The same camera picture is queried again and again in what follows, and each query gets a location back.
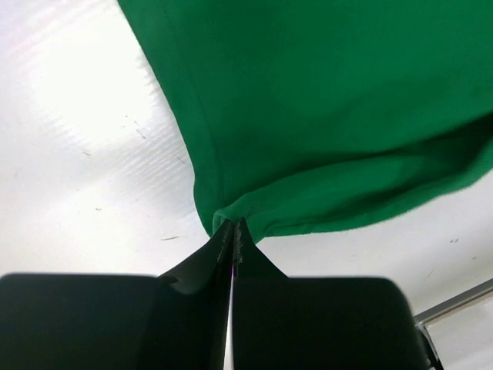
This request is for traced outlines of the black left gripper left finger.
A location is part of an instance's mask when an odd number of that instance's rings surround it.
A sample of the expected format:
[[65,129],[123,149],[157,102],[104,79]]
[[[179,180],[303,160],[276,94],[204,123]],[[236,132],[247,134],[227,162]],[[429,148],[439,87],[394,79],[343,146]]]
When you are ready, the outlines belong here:
[[3,369],[221,369],[234,226],[159,276],[7,274]]

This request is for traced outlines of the green t shirt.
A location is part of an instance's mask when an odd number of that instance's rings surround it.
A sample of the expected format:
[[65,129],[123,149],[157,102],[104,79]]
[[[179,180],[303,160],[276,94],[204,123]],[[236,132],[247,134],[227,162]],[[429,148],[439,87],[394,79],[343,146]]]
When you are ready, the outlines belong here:
[[122,1],[208,234],[350,230],[492,168],[490,1]]

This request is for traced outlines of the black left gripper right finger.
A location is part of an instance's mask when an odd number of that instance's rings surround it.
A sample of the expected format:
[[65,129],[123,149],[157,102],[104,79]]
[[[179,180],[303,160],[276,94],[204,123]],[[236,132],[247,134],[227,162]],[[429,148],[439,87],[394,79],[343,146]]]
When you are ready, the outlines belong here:
[[236,224],[236,369],[440,369],[404,294],[382,277],[288,277]]

